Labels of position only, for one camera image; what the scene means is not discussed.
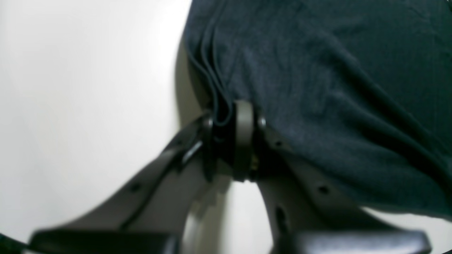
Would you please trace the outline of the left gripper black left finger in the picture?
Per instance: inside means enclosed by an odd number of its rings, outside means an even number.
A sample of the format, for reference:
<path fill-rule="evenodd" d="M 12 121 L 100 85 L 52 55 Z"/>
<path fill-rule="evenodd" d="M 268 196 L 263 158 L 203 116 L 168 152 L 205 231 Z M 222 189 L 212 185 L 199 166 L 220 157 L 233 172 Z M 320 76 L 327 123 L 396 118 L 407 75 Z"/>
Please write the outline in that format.
<path fill-rule="evenodd" d="M 194 206 L 216 182 L 213 116 L 202 114 L 102 204 L 73 221 L 36 231 L 30 254 L 183 254 Z"/>

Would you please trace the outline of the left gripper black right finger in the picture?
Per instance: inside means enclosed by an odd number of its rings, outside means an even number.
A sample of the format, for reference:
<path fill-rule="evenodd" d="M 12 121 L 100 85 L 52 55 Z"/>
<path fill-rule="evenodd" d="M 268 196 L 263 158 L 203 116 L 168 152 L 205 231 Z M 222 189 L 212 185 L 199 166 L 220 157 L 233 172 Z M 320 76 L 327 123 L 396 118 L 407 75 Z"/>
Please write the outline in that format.
<path fill-rule="evenodd" d="M 319 169 L 296 156 L 257 116 L 234 103 L 233 178 L 258 185 L 268 214 L 273 254 L 428 254 L 421 230 L 373 217 L 341 193 Z"/>

